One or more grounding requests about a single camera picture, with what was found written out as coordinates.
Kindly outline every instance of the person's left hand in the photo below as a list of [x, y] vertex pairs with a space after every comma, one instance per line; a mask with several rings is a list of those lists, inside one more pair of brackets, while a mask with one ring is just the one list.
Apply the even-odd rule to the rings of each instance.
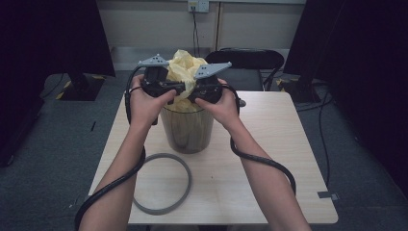
[[[132, 89], [140, 86], [143, 75], [133, 78]], [[151, 125], [157, 118], [162, 107], [170, 100], [174, 99], [176, 90], [168, 91], [160, 97], [154, 98], [143, 91], [142, 88], [133, 90], [130, 97], [131, 124], [141, 123]]]

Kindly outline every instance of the electrical outlet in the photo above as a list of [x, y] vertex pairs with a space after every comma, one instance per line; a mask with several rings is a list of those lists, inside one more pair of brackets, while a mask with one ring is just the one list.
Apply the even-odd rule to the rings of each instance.
[[197, 13], [207, 13], [210, 10], [210, 1], [209, 0], [199, 0], [199, 1], [189, 0], [187, 7], [188, 7], [189, 12], [192, 12], [192, 10], [194, 10]]
[[187, 3], [187, 10], [189, 12], [192, 12], [192, 9], [194, 9], [196, 12], [198, 12], [198, 2], [199, 1], [189, 0], [189, 2]]
[[207, 13], [210, 10], [210, 2], [208, 0], [198, 1], [198, 11]]

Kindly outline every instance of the wooden table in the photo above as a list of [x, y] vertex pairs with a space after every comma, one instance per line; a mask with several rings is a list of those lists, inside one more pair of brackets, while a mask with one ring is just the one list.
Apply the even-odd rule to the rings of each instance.
[[[335, 223], [338, 216], [326, 192], [315, 156], [291, 97], [284, 92], [239, 91], [246, 106], [241, 119], [255, 140], [275, 161], [287, 167], [297, 184], [297, 200], [309, 223]], [[89, 194], [112, 162], [128, 130], [122, 100]], [[135, 224], [260, 224], [267, 223], [248, 185], [240, 158], [230, 149], [229, 134], [214, 122], [209, 146], [195, 154], [172, 150], [162, 121], [153, 126], [145, 143], [147, 156], [172, 153], [190, 167], [192, 187], [184, 203], [169, 214], [151, 216], [133, 206], [129, 223]], [[148, 208], [174, 203], [187, 186], [187, 173], [171, 159], [147, 163], [138, 173], [135, 196]]]

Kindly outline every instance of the chair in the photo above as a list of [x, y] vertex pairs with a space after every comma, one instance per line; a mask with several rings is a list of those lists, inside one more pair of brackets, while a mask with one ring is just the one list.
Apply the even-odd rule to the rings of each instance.
[[[282, 67], [285, 59], [273, 50], [223, 48], [210, 53], [205, 60], [208, 64], [231, 62], [232, 66], [217, 74], [235, 90], [270, 90], [274, 74]], [[261, 69], [270, 69], [265, 81]]]

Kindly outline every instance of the gray carpet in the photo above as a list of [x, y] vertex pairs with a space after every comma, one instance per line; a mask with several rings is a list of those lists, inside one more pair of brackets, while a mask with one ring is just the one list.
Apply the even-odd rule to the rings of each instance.
[[[108, 78], [94, 102], [55, 100], [66, 76], [44, 98], [38, 121], [15, 153], [13, 164], [0, 168], [0, 230], [73, 230], [74, 216], [89, 192], [128, 74], [118, 71], [116, 78]], [[50, 76], [44, 93], [60, 77]], [[318, 87], [318, 92], [322, 98], [326, 88]], [[299, 116], [326, 178], [319, 109], [299, 112]], [[334, 103], [324, 107], [321, 125], [330, 159], [329, 189], [340, 198], [335, 201], [339, 221], [313, 225], [313, 229], [407, 230], [406, 198], [355, 140], [350, 124]], [[145, 230], [145, 226], [129, 230]]]

